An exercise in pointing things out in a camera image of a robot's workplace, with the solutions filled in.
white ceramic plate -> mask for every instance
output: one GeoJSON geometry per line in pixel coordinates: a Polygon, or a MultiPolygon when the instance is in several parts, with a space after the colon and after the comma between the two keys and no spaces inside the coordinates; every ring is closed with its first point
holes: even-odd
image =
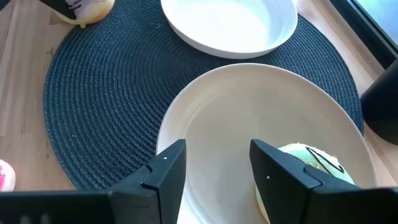
{"type": "Polygon", "coordinates": [[[186,86],[167,110],[157,153],[187,140],[179,223],[263,224],[249,160],[251,139],[301,142],[338,157],[360,187],[375,187],[361,133],[323,90],[281,68],[236,64],[186,86]]]}
{"type": "Polygon", "coordinates": [[[292,0],[161,0],[186,43],[224,58],[253,58],[283,44],[297,26],[292,0]]]}

round placemat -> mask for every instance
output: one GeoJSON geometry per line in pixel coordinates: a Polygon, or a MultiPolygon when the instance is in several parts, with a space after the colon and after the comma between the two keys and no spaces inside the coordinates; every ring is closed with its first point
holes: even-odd
{"type": "Polygon", "coordinates": [[[363,130],[347,66],[302,16],[294,35],[270,54],[229,60],[183,42],[159,0],[116,0],[105,20],[74,28],[51,63],[44,116],[59,163],[78,189],[112,186],[155,156],[163,115],[182,88],[211,69],[243,62],[275,65],[309,79],[363,130]]]}

light wood surface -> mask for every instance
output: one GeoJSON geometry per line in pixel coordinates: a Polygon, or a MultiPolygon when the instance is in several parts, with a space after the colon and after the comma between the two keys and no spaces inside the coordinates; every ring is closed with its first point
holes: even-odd
{"type": "MultiPolygon", "coordinates": [[[[296,0],[296,5],[338,49],[362,94],[382,67],[327,0],[296,0]]],[[[71,28],[38,0],[13,0],[0,11],[0,159],[15,169],[16,190],[74,189],[53,153],[42,111],[47,69],[71,28]]],[[[365,140],[379,185],[397,185],[398,146],[367,126],[365,140]]]]}

pink donut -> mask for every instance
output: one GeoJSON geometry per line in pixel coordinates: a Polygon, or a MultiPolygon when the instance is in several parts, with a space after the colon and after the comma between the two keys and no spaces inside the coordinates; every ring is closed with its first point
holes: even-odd
{"type": "Polygon", "coordinates": [[[0,192],[10,192],[15,187],[15,171],[7,162],[0,159],[0,192]]]}

white plate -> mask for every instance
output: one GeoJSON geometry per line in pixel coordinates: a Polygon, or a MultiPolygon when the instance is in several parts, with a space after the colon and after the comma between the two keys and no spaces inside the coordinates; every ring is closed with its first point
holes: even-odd
{"type": "Polygon", "coordinates": [[[157,153],[187,140],[179,223],[263,224],[249,161],[251,139],[301,142],[338,157],[360,187],[375,187],[361,133],[323,90],[281,68],[236,64],[186,86],[167,110],[157,153]]]}
{"type": "Polygon", "coordinates": [[[293,34],[292,0],[161,0],[172,29],[202,52],[253,58],[274,50],[293,34]]]}

